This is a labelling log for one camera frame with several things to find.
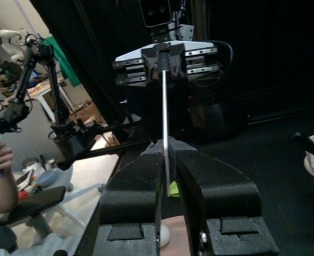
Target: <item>person's arm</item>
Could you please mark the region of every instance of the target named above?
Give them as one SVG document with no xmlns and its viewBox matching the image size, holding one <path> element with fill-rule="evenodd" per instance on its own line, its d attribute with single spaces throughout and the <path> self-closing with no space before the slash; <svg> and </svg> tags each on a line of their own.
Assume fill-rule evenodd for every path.
<svg viewBox="0 0 314 256">
<path fill-rule="evenodd" d="M 0 213 L 14 209 L 18 202 L 18 192 L 11 174 L 11 149 L 0 142 Z"/>
</svg>

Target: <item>wall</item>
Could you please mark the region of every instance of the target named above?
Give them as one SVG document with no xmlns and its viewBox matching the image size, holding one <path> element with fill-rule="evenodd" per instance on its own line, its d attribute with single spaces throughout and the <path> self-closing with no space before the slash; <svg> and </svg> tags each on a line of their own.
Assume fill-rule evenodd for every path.
<svg viewBox="0 0 314 256">
<path fill-rule="evenodd" d="M 27 0 L 0 0 L 0 27 L 7 30 L 23 28 L 29 33 L 38 33 L 42 37 L 50 36 L 47 27 Z M 9 60 L 9 56 L 1 47 L 0 58 Z M 81 85 L 77 87 L 67 85 L 65 91 L 73 105 L 78 105 L 89 99 L 87 93 Z"/>
</svg>

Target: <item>white wall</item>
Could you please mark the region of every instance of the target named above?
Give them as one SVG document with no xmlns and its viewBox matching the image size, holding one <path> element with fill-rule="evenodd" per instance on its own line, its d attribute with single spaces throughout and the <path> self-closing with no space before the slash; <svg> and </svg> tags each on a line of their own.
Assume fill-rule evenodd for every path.
<svg viewBox="0 0 314 256">
<path fill-rule="evenodd" d="M 39 33 L 42 37 L 50 36 L 29 0 L 0 0 L 0 27 L 9 30 L 23 28 L 30 33 Z"/>
</svg>

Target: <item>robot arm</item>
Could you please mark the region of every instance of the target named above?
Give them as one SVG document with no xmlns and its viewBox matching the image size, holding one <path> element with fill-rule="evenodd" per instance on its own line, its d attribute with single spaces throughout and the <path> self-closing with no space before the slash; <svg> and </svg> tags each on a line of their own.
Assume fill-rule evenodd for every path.
<svg viewBox="0 0 314 256">
<path fill-rule="evenodd" d="M 19 48 L 18 44 L 13 44 L 13 40 L 18 42 L 22 39 L 22 30 L 0 30 L 0 45 L 2 49 L 7 52 L 11 56 L 10 60 L 13 63 L 21 64 L 23 61 L 23 53 L 22 49 Z"/>
</svg>

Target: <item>green object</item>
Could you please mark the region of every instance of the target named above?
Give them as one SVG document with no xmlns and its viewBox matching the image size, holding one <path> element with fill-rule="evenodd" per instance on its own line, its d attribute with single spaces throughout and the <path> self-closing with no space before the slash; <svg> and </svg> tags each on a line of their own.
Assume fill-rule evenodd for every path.
<svg viewBox="0 0 314 256">
<path fill-rule="evenodd" d="M 71 86 L 75 87 L 77 85 L 79 85 L 79 80 L 77 78 L 75 72 L 66 60 L 65 54 L 54 40 L 54 38 L 50 36 L 47 38 L 45 38 L 43 41 L 45 45 L 51 45 L 54 48 L 54 57 L 58 60 L 59 63 L 59 69 L 61 69 L 61 74 L 63 79 L 67 79 Z"/>
<path fill-rule="evenodd" d="M 178 192 L 178 187 L 177 187 L 176 181 L 173 181 L 173 182 L 170 183 L 169 191 L 170 191 L 170 196 L 172 196 L 172 197 L 180 197 L 180 192 Z"/>
</svg>

